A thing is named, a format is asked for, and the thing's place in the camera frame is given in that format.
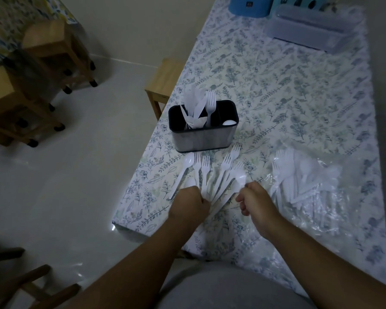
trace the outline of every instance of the gray shirt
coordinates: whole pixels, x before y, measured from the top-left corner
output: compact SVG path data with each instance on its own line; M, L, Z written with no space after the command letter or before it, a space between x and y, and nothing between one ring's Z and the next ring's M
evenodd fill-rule
M309 299L260 274L223 262L196 262L168 277L157 309L315 308Z

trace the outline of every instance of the plastic bag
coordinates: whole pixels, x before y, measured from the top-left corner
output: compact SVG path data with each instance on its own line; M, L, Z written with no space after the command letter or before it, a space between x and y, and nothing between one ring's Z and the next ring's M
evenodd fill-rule
M312 178L306 176L306 171L299 173L299 180L303 178L305 186L311 183L309 190L311 195L302 197L302 201L297 201L299 195L294 192L296 198L293 200L296 202L290 202L284 195L283 187L280 187L277 193L281 193L282 204L278 206L277 194L273 193L272 199L280 213L320 244L354 263L356 256L354 232L359 223L359 195L363 180L360 174L363 173L363 163L352 156L315 151L294 140L278 140L273 145L274 158L267 166L270 173L260 181L268 192L272 187L277 188L277 182L281 180L277 164L278 159L283 156L278 154L279 150L293 152L294 163L299 163L295 168L300 169L300 160L307 160L311 173L316 173ZM306 168L308 163L305 162L303 166ZM314 185L315 178L323 178L322 183ZM247 251L239 262L240 266L256 272L262 271L263 275L306 295L278 251L258 235L252 222L248 223L246 236L243 238L242 244Z

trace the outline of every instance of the floral tablecloth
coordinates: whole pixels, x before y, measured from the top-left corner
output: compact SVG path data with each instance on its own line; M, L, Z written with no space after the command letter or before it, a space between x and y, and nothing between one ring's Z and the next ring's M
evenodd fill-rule
M272 137L287 136L324 152L367 156L353 263L386 283L386 225L363 9L341 9L357 23L355 36L343 53L332 56L269 39L264 34L266 18L232 15L229 1L216 0L213 5L113 223L151 235L166 220L171 205L167 195L183 161L172 141L167 112L182 104L184 92L193 86L213 90L219 99L236 104L240 122L233 142L242 145L239 159L253 180L268 172ZM217 167L225 151L202 154L210 155ZM246 267L304 293L271 247L249 259L252 250L243 237L250 224L233 201L215 216L211 227L195 232L184 249Z

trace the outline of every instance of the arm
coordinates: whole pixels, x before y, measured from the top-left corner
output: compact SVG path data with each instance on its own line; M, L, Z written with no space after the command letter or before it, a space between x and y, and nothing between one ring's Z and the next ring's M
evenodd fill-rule
M181 189L164 224L143 244L74 298L68 309L149 308L177 252L208 216L199 189Z
M283 218L257 182L247 184L236 200L259 233L281 254L319 308L386 308L386 285L324 248Z

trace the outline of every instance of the tiled floor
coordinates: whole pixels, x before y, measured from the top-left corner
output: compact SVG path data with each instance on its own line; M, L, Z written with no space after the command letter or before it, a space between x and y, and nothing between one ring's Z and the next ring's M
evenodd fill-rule
M94 62L97 88L52 102L64 131L0 146L0 245L26 249L0 279L47 263L57 284L86 287L137 246L111 219L157 123L144 92L155 68Z

